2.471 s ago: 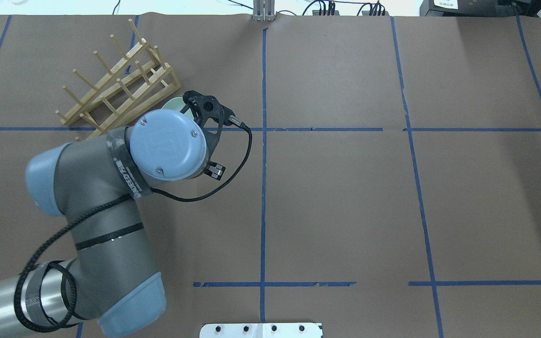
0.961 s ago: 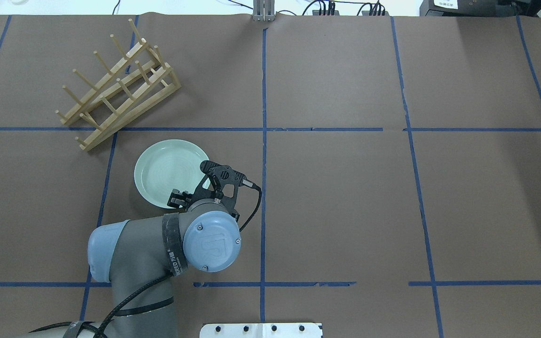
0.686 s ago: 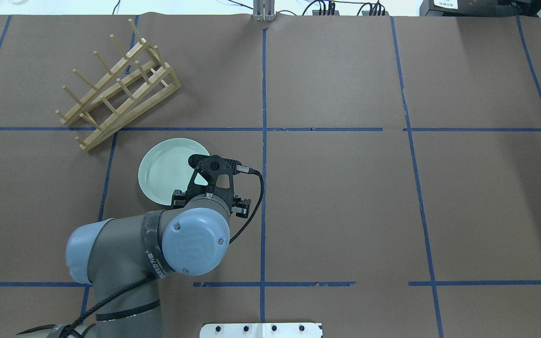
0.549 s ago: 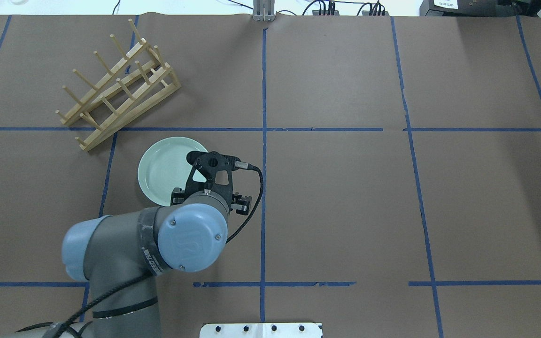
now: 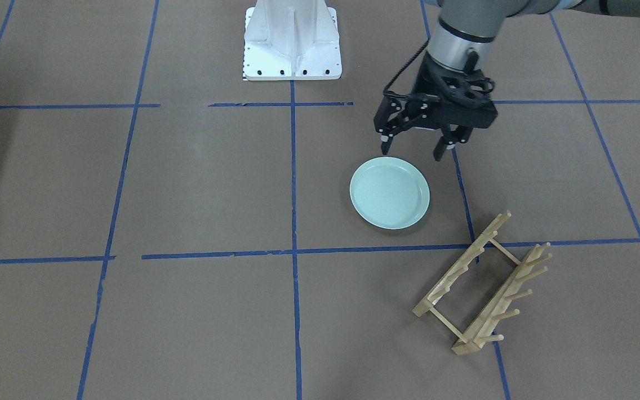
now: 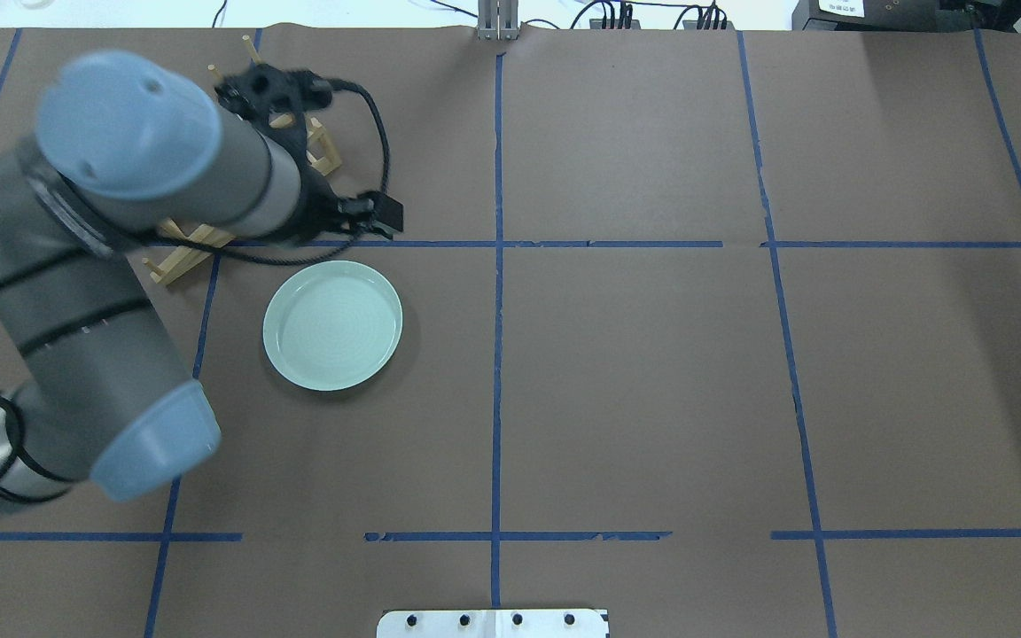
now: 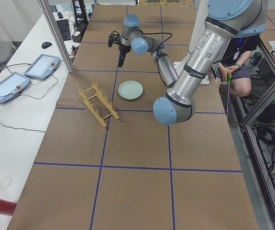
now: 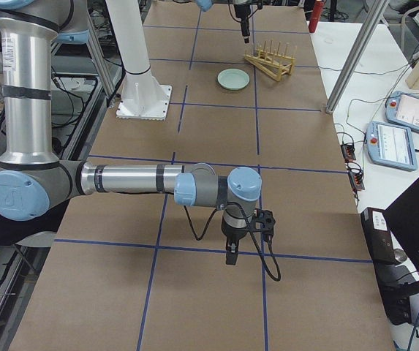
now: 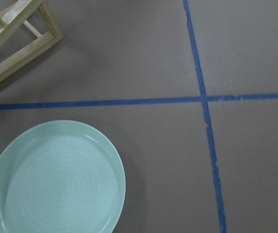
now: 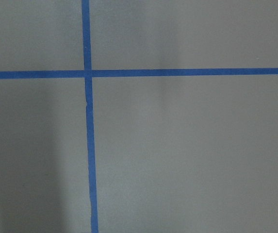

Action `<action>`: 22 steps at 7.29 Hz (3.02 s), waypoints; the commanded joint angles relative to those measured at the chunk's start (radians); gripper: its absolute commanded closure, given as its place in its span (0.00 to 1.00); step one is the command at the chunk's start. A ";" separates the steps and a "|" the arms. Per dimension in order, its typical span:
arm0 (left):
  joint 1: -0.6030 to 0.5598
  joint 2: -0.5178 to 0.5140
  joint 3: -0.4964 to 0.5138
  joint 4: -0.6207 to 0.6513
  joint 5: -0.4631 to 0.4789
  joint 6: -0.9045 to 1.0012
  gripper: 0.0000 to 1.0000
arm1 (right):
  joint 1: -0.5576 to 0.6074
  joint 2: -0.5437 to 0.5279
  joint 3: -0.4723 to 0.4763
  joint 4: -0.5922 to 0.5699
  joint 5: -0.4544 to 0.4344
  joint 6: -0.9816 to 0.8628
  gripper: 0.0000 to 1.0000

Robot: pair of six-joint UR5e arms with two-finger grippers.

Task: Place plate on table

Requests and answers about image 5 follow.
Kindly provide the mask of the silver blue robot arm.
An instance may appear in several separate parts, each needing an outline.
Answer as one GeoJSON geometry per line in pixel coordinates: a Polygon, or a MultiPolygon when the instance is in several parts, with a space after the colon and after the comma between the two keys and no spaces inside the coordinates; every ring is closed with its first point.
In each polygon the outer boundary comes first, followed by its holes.
{"type": "Polygon", "coordinates": [[[487,129],[498,116],[491,99],[493,79],[482,66],[508,18],[574,10],[602,16],[640,18],[640,1],[437,1],[440,8],[432,35],[412,56],[422,59],[407,94],[387,84],[373,119],[381,152],[412,128],[437,130],[435,160],[456,144],[466,143],[475,129],[487,129]]]}

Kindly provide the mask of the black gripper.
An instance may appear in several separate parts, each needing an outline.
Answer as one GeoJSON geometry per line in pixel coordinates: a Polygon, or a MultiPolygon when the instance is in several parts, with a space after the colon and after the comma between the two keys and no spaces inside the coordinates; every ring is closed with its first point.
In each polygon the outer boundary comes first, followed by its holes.
{"type": "Polygon", "coordinates": [[[431,80],[428,60],[424,56],[416,81],[409,94],[398,98],[384,96],[374,117],[376,132],[380,134],[381,152],[386,156],[395,136],[412,127],[440,129],[439,138],[433,151],[434,160],[442,160],[448,149],[456,144],[467,143],[472,134],[472,127],[447,127],[447,122],[440,119],[439,105],[441,97],[431,80]]]}

